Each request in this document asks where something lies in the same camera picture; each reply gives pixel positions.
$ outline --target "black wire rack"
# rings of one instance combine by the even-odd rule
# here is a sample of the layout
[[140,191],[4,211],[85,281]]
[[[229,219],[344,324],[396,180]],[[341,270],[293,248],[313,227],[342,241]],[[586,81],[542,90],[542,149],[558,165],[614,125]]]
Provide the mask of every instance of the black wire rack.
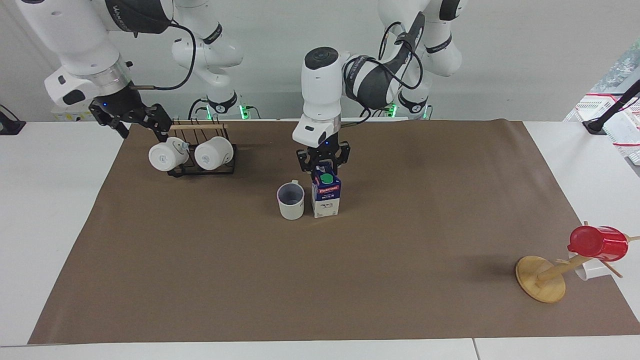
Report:
[[[189,143],[189,159],[184,164],[178,165],[173,170],[167,171],[169,176],[182,177],[182,176],[202,176],[202,175],[232,175],[236,171],[236,159],[237,159],[237,146],[232,143],[234,149],[234,155],[231,161],[214,170],[205,170],[198,165],[195,161],[195,151],[198,145],[209,141],[214,136],[222,136],[225,139],[229,139],[229,133],[226,126],[220,123],[217,114],[216,118],[211,121],[207,121],[207,124],[222,125],[221,129],[192,129],[192,130],[173,130],[173,136],[182,139]],[[198,119],[189,120],[174,120],[173,125],[203,125]]]

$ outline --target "green light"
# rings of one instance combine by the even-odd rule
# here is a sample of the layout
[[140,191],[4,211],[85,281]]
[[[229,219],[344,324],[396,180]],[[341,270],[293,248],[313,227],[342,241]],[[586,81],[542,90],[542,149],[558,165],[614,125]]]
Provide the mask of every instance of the green light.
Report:
[[387,109],[387,116],[396,117],[396,112],[398,111],[398,107],[396,104],[391,103],[391,107]]
[[246,110],[246,108],[242,105],[238,105],[238,108],[240,108],[240,116],[242,116],[243,120],[246,120],[249,118],[249,111]]

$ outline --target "mug holder stand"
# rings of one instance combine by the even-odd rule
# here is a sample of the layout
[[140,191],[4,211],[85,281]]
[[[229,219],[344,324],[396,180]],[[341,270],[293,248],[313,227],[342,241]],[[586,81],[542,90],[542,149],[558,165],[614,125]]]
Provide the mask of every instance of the mug holder stand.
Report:
[[[189,120],[188,122],[184,122],[184,121],[182,122],[191,124],[191,125],[201,125],[201,123],[197,119],[192,119],[192,120]],[[212,123],[220,125],[220,121],[217,119],[213,120]],[[173,125],[179,125],[179,124],[180,124],[180,120],[173,121]],[[213,136],[222,136],[225,139],[229,140],[229,134],[226,128],[223,128],[220,130],[216,129],[213,136],[207,136],[206,132],[202,129],[199,129],[199,130],[194,129],[194,130],[186,130],[186,131],[173,130],[173,135],[189,143],[189,159],[184,164],[178,165],[173,170],[167,171],[167,174],[169,176],[178,178],[182,176],[233,175],[233,173],[236,171],[236,158],[237,158],[238,151],[237,151],[237,146],[234,143],[231,144],[234,150],[234,156],[231,159],[231,161],[229,161],[226,164],[222,164],[222,166],[215,168],[214,170],[205,170],[202,167],[200,167],[198,163],[195,161],[195,151],[198,145],[200,145],[201,143],[208,141]]]

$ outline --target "milk carton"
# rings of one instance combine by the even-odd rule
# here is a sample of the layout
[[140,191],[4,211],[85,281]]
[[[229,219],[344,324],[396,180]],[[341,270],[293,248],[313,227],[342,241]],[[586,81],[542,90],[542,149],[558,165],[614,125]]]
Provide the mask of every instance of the milk carton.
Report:
[[338,215],[341,188],[342,182],[333,173],[331,163],[316,166],[311,184],[311,206],[315,218]]

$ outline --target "round wooden base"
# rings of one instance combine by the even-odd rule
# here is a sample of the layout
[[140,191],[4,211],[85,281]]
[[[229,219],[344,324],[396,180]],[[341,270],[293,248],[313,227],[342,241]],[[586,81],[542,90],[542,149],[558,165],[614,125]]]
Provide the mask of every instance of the round wooden base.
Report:
[[552,263],[539,256],[525,256],[520,259],[516,264],[516,278],[520,287],[537,301],[547,304],[559,302],[566,290],[562,275],[551,280],[538,281],[538,274],[552,267]]

